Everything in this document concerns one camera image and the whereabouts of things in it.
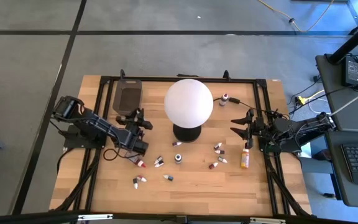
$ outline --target gray floor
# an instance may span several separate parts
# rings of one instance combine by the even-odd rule
[[[302,28],[310,26],[328,5],[266,1],[295,17]],[[358,13],[358,0],[352,2]],[[79,0],[25,0],[20,4],[0,0],[0,29],[70,30],[79,5]],[[313,30],[345,31],[355,26],[347,6],[335,3]],[[80,29],[293,30],[287,19],[256,0],[94,0],[86,5]],[[0,36],[0,140],[6,144],[0,151],[0,215],[9,211],[67,40],[67,36]],[[138,76],[187,73],[221,77],[224,70],[229,70],[234,78],[281,79],[289,100],[292,94],[312,84],[312,76],[318,74],[315,55],[332,53],[346,40],[278,36],[77,36],[59,94],[76,96],[83,75],[118,75],[121,68],[127,75]],[[317,84],[302,95],[311,95],[322,88]],[[328,107],[318,102],[313,109],[327,111]],[[314,115],[304,107],[294,119]],[[48,209],[62,142],[50,128],[25,212]],[[317,194],[332,191],[329,175],[305,174],[305,180],[315,215],[358,221],[358,208]]]

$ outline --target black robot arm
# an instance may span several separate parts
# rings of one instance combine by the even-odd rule
[[[116,121],[125,128],[117,128],[105,119],[99,117],[91,109],[85,108],[84,103],[72,96],[63,96],[53,109],[53,117],[57,121],[74,124],[82,137],[97,141],[105,136],[112,138],[114,145],[128,151],[134,151],[144,156],[149,146],[142,141],[143,130],[151,130],[152,124],[144,120],[144,110],[136,109],[125,119],[117,117]]]
[[[252,136],[258,136],[265,143],[264,146],[269,146],[261,146],[261,149],[266,149],[267,152],[297,152],[303,143],[335,128],[332,119],[326,113],[302,121],[291,121],[276,111],[266,112],[266,115],[270,121],[268,124],[265,124],[261,117],[253,119],[253,109],[247,112],[245,118],[231,121],[241,125],[248,124],[245,130],[231,128],[243,140],[247,140],[246,148],[250,149],[253,146]]]

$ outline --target black floor stripe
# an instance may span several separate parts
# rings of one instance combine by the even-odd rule
[[[252,30],[0,30],[0,35],[267,35],[347,36],[350,31],[252,31]]]
[[[84,13],[86,5],[86,0],[82,0],[80,4],[80,8],[78,10],[75,23],[72,29],[72,33],[70,35],[70,38],[68,39],[68,43],[66,46],[65,53],[62,58],[62,63],[60,65],[60,69],[58,71],[55,84],[53,85],[51,94],[48,99],[47,108],[44,111],[44,115],[42,116],[42,121],[40,123],[39,129],[36,134],[36,139],[34,140],[32,149],[30,151],[30,156],[27,159],[27,163],[25,165],[25,174],[22,176],[21,181],[19,182],[18,188],[17,188],[17,197],[16,202],[14,204],[14,208],[12,211],[13,215],[18,215],[22,212],[25,198],[27,196],[27,193],[30,188],[31,180],[35,171],[35,168],[37,166],[38,158],[41,153],[42,144],[44,143],[45,135],[47,133],[49,119],[52,115],[53,107],[55,106],[55,101],[57,99],[57,95],[60,89],[60,85],[62,84],[62,80],[65,74],[65,70],[67,67],[68,59],[70,58],[71,50],[73,49],[73,44],[75,40],[75,32],[78,30],[78,27],[81,22],[82,15]]]
[[[276,35],[344,36],[348,31],[249,31],[249,30],[79,30],[77,35]]]
[[[0,35],[71,35],[71,30],[0,30]]]

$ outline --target black lamp base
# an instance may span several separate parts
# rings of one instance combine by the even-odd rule
[[[192,142],[201,134],[201,125],[195,128],[181,128],[173,125],[173,134],[180,142]]]

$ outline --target wooden table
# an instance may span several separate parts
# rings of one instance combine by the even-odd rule
[[[78,97],[88,108],[93,108],[95,104],[99,80],[100,76],[97,75],[85,75],[83,78]],[[91,210],[109,213],[271,216],[264,158],[258,150],[257,138],[254,137],[255,145],[250,150],[250,167],[241,169],[244,142],[229,129],[245,128],[231,123],[230,119],[243,118],[248,108],[234,103],[220,107],[215,101],[212,115],[202,125],[200,137],[193,143],[172,147],[172,142],[176,139],[163,104],[165,93],[172,84],[142,82],[141,107],[145,109],[146,119],[154,126],[153,130],[145,131],[144,136],[144,141],[149,143],[149,149],[143,158],[147,168],[137,167],[127,159],[117,158],[109,162],[101,158]],[[214,98],[228,93],[229,96],[255,107],[254,92],[250,84],[205,84]],[[288,113],[281,81],[268,80],[267,85],[272,109],[278,108],[279,112]],[[104,89],[99,114],[104,109],[106,92],[107,88]],[[117,113],[111,107],[112,100],[108,121],[116,124]],[[219,163],[215,169],[210,170],[208,166],[217,161],[218,155],[214,153],[213,146],[218,142],[223,142],[226,151],[224,157],[228,163]],[[113,147],[110,139],[106,147]],[[83,154],[84,149],[75,149],[62,160],[50,208],[59,206],[73,190],[80,174]],[[180,165],[174,162],[175,154],[183,157]],[[158,156],[163,156],[165,165],[155,168],[153,164]],[[286,153],[281,154],[281,160],[286,186],[303,209],[310,213],[299,161]],[[162,177],[164,174],[174,176],[174,181],[165,180]],[[140,182],[136,190],[132,179],[137,175],[143,175],[147,182]],[[86,188],[87,186],[83,191],[80,208],[85,205]],[[277,186],[275,192],[278,209],[282,213],[282,200]]]

